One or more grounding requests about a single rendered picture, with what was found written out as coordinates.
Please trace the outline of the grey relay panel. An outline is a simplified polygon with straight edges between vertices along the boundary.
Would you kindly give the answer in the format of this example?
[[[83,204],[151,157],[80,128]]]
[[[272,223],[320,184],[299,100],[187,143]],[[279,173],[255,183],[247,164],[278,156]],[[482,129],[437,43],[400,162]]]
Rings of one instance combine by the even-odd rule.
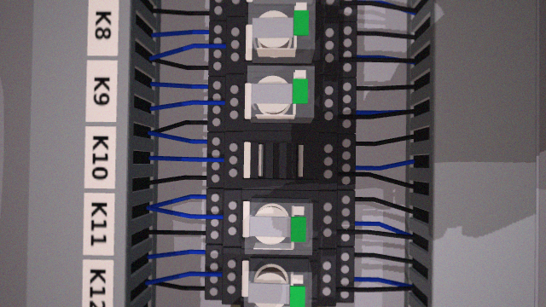
[[[33,0],[26,307],[244,307],[250,257],[309,258],[311,307],[538,307],[540,0],[247,40],[248,0]],[[315,66],[311,123],[252,123],[247,66]],[[252,197],[311,199],[312,255],[245,254]]]

